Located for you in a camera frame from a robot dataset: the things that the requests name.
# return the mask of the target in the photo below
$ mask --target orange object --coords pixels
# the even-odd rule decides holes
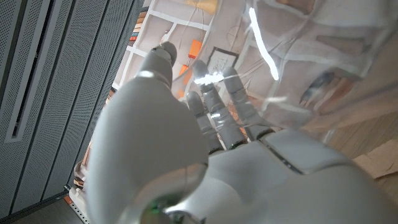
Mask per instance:
[[[199,40],[193,40],[191,49],[189,50],[188,57],[195,59],[199,54],[201,45],[202,45],[202,43]]]
[[[185,75],[184,79],[182,80],[182,83],[188,85],[189,79],[191,79],[192,72],[188,73]]]
[[[184,91],[182,91],[181,89],[179,89],[178,92],[177,92],[177,95],[178,95],[178,98],[177,98],[177,99],[184,97],[184,94],[185,94]]]
[[[188,66],[182,65],[182,68],[181,68],[181,70],[180,70],[179,76],[182,75],[182,73],[184,73],[185,71],[187,71],[187,69],[188,69]]]
[[[70,199],[69,196],[65,196],[63,199],[67,202],[68,205],[70,205],[71,203],[73,203],[72,199]]]

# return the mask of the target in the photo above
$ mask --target wooden floor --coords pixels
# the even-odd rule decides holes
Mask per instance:
[[[48,205],[13,224],[82,224],[76,213],[69,205],[60,199],[57,202]]]
[[[328,145],[354,159],[391,139],[398,139],[398,112],[338,129]],[[376,182],[398,204],[398,174]]]

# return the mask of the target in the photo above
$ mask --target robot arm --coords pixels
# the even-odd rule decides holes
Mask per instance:
[[[302,133],[272,133],[233,68],[227,90],[245,126],[257,125],[245,127],[248,143],[214,85],[200,84],[214,129],[197,93],[189,109],[172,96],[175,58],[170,43],[152,49],[98,121],[93,223],[398,223],[397,207],[349,159]],[[206,77],[206,65],[193,75]]]

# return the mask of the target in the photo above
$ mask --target transparent plastic sheet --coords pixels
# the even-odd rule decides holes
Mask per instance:
[[[216,3],[216,14],[172,93],[186,102],[197,92],[217,131],[226,123],[246,132],[253,126],[328,130],[359,121],[363,110],[359,117],[398,110],[397,1],[193,3],[198,10]],[[207,70],[195,71],[199,63]],[[216,95],[225,109],[209,100]]]

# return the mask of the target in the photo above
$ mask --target white robotic hand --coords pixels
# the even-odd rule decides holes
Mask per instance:
[[[233,149],[208,157],[222,147],[200,97],[188,94],[190,111],[170,91],[176,55],[167,42],[152,49],[101,114],[87,180],[91,222],[398,223],[396,205],[349,159],[302,133],[273,133],[233,68],[224,81],[251,142],[213,84],[201,85]],[[206,76],[206,65],[197,61],[193,74]]]

